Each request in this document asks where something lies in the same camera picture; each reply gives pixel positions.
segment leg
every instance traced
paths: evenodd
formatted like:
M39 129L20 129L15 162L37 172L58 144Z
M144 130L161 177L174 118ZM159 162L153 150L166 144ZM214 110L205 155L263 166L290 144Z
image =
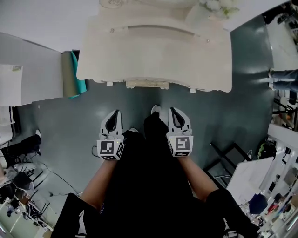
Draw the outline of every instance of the leg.
M144 131L149 153L154 154L155 151L158 151L159 155L168 156L170 154L168 139L166 138L169 129L168 126L160 120L157 112L152 113L145 119Z
M284 82L279 81L273 83L273 88L276 90L291 90L298 93L298 81Z
M193 197L179 161L170 153L166 138L169 129L160 120L157 112L145 119L144 130L149 161L153 162L154 176L150 176L151 186L158 191L158 194L164 195L160 197L166 198L171 194L170 199L173 203Z
M126 131L123 136L125 147L108 185L102 212L109 218L125 214L130 204L137 203L135 199L145 194L145 139L140 133L131 131Z
M271 71L271 76L276 79L294 79L298 80L298 69L284 70L284 71Z

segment white sneaker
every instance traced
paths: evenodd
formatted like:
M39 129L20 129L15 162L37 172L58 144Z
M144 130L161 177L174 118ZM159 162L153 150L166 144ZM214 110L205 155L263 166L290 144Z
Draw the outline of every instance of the white sneaker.
M41 138L41 132L40 132L40 130L36 130L35 134L38 135Z
M273 68L270 68L269 69L269 72L268 72L268 77L270 78L270 79L272 79L272 75L271 75L271 72L273 71Z
M274 87L273 87L273 83L269 83L268 87L271 88L273 91L275 91Z
M153 114L154 112L157 112L158 115L160 115L162 108L159 105L154 105L153 108L151 109L151 114Z
M137 129L133 128L133 127L130 128L129 131L139 133L139 131Z

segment forearm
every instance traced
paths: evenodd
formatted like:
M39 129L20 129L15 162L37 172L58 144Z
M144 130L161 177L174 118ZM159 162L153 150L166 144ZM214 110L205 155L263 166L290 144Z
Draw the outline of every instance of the forearm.
M85 188L81 199L100 210L117 161L104 161Z
M4 170L3 170L3 167L0 163L0 181L4 180L5 179L5 174L4 174Z
M206 201L209 194L217 190L218 187L190 157L179 157L178 160L197 197Z

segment grey floor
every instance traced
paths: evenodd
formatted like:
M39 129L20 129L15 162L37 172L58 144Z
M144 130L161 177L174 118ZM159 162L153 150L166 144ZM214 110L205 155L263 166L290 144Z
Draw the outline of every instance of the grey floor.
M201 167L216 158L211 141L221 149L237 142L245 152L250 149L255 152L267 134L274 97L268 84L260 80L273 66L262 18L233 31L231 39L233 88L230 93L197 91L191 94L187 88L175 84L169 90L126 89L124 83L106 87L89 81L88 91L75 99L51 99L19 107L21 138L39 128L42 134L39 159L79 192L101 164L91 155L91 147L98 139L100 122L114 109L122 112L124 130L133 126L140 131L154 104L162 106L162 116L170 106L183 110L193 129L192 158ZM45 180L41 190L42 198L50 201L57 213L66 197L49 197L48 192L59 195L72 191L55 175Z

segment black sleeve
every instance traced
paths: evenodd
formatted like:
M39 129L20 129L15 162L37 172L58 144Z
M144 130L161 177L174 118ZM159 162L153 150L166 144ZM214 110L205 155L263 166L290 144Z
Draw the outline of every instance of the black sleeve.
M98 225L100 224L99 212L93 206L70 193L67 196L51 238L74 238L78 235L80 227L79 215L82 211L84 211L83 221L87 237L95 236L98 233Z
M207 197L206 205L213 214L225 218L231 230L237 231L245 238L258 237L258 227L251 223L228 190L218 189L212 192Z

